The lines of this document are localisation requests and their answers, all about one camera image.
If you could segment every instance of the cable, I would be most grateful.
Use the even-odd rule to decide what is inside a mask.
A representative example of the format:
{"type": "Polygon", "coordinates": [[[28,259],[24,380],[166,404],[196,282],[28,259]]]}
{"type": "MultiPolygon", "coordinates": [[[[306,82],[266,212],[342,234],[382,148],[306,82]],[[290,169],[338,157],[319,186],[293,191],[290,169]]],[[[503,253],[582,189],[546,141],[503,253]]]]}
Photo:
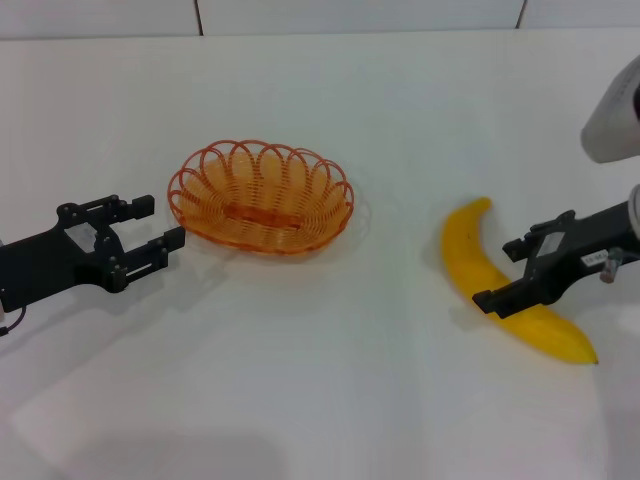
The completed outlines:
{"type": "Polygon", "coordinates": [[[636,237],[640,239],[640,185],[636,185],[631,190],[628,200],[629,221],[636,237]]]}
{"type": "Polygon", "coordinates": [[[20,322],[22,320],[24,320],[24,316],[27,314],[27,307],[22,307],[22,311],[20,312],[20,316],[18,317],[18,319],[13,322],[11,325],[9,325],[8,327],[0,327],[0,337],[4,337],[5,335],[7,335],[11,330],[13,330],[14,328],[16,328],[18,325],[20,325],[20,322]]]}

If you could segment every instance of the woven plastic basket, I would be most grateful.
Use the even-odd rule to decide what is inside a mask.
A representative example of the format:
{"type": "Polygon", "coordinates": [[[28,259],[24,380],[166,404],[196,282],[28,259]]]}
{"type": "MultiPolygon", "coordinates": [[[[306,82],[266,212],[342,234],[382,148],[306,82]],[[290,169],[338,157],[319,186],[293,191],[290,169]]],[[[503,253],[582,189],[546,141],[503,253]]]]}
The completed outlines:
{"type": "Polygon", "coordinates": [[[278,255],[325,247],[354,209],[353,188],[337,164],[258,140],[221,140],[198,150],[171,178],[167,195],[190,232],[278,255]]]}

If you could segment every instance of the screw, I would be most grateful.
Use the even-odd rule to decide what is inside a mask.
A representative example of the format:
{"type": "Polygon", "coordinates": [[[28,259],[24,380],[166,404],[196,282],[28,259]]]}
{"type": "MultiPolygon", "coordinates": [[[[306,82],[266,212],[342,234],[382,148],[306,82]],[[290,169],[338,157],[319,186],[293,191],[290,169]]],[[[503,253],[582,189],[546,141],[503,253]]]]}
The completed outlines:
{"type": "Polygon", "coordinates": [[[609,256],[604,262],[604,267],[600,272],[600,280],[604,283],[613,283],[618,273],[618,267],[622,265],[624,252],[620,248],[609,250],[609,256]]]}

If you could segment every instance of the basket rim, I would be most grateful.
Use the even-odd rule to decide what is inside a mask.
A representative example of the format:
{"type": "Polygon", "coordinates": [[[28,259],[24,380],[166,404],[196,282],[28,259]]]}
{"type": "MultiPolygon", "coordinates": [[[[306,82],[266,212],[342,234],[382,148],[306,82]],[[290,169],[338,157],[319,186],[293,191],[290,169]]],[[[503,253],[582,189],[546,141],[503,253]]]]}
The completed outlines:
{"type": "Polygon", "coordinates": [[[337,163],[335,163],[332,160],[327,160],[321,157],[320,155],[318,155],[317,153],[306,148],[293,148],[288,145],[277,144],[277,143],[270,144],[267,142],[263,142],[261,140],[243,140],[240,142],[236,142],[233,140],[218,140],[216,142],[211,143],[205,148],[197,150],[185,160],[180,170],[174,173],[174,175],[171,177],[168,188],[167,188],[167,199],[169,202],[169,208],[174,218],[187,231],[219,245],[236,248],[244,251],[266,253],[266,254],[277,254],[277,255],[298,255],[298,254],[309,253],[309,252],[324,248],[329,243],[331,243],[338,235],[340,235],[340,233],[344,231],[355,209],[355,194],[353,191],[353,187],[348,182],[347,176],[344,170],[337,163]],[[230,151],[223,153],[219,148],[217,148],[221,145],[230,146],[231,147],[230,151]],[[260,150],[255,151],[257,149],[252,150],[250,148],[255,146],[260,147],[260,150]],[[284,150],[286,154],[286,158],[285,158],[285,155],[283,155],[283,153],[280,151],[280,149],[284,150]],[[177,195],[187,199],[189,199],[189,196],[197,198],[193,193],[191,193],[185,187],[185,184],[184,184],[185,182],[183,177],[185,176],[185,174],[193,175],[197,177],[198,181],[202,183],[202,185],[205,186],[210,191],[219,191],[219,189],[216,189],[207,178],[207,174],[205,172],[205,165],[208,165],[212,162],[219,161],[221,162],[226,172],[226,175],[233,176],[233,170],[232,170],[233,155],[238,150],[241,150],[242,154],[246,154],[249,156],[251,167],[254,170],[260,168],[261,161],[266,154],[268,154],[269,152],[275,153],[281,161],[285,162],[283,166],[284,167],[283,171],[285,175],[288,175],[288,168],[291,162],[293,161],[293,159],[297,158],[304,164],[305,176],[307,178],[307,182],[309,181],[309,178],[311,179],[314,178],[316,172],[320,168],[324,167],[327,172],[327,184],[325,186],[325,191],[323,192],[323,196],[328,194],[327,190],[329,188],[331,189],[331,191],[333,191],[336,188],[342,187],[343,189],[342,197],[344,198],[345,205],[347,207],[347,212],[344,218],[340,221],[336,231],[333,232],[330,237],[320,242],[310,242],[309,245],[305,245],[300,248],[280,249],[276,247],[261,246],[259,244],[254,244],[254,243],[246,243],[240,240],[230,241],[228,238],[227,239],[218,238],[215,235],[211,235],[210,233],[205,233],[201,230],[191,227],[189,225],[188,218],[184,215],[182,210],[178,207],[178,205],[176,205],[176,203],[173,200],[174,197],[177,195]],[[209,153],[213,153],[214,155],[216,155],[216,158],[213,158],[213,159],[210,158],[207,160],[207,156],[209,153]],[[307,160],[305,159],[304,155],[310,156],[313,159],[315,159],[315,163],[311,168],[309,168],[309,164],[307,163],[307,160]],[[192,165],[192,160],[194,160],[194,158],[196,158],[197,156],[200,156],[199,160],[196,162],[197,166],[192,165]],[[334,181],[334,182],[329,181],[330,179],[332,179],[332,175],[331,175],[332,168],[335,169],[335,171],[338,172],[339,174],[340,178],[336,179],[338,181],[334,181]],[[176,180],[178,180],[178,185],[177,185],[178,188],[173,188],[176,180]]]}

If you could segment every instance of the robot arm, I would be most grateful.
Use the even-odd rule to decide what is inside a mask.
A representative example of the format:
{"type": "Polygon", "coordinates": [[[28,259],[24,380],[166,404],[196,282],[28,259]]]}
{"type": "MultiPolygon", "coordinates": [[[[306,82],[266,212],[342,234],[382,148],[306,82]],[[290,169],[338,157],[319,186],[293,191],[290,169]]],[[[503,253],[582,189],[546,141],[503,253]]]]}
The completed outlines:
{"type": "Polygon", "coordinates": [[[81,284],[123,291],[168,265],[169,253],[185,244],[182,227],[165,232],[146,245],[125,252],[111,225],[153,215],[154,198],[128,204],[117,195],[83,205],[68,203],[57,209],[58,223],[49,231],[15,243],[0,244],[0,312],[22,309],[9,333],[23,319],[28,305],[81,284]]]}
{"type": "MultiPolygon", "coordinates": [[[[640,57],[613,80],[581,140],[597,163],[640,155],[640,57]]],[[[576,281],[594,273],[611,283],[620,265],[640,259],[640,186],[626,202],[583,219],[565,212],[532,226],[523,239],[502,249],[514,262],[527,261],[523,278],[473,296],[484,313],[500,318],[554,303],[576,281]]]]}

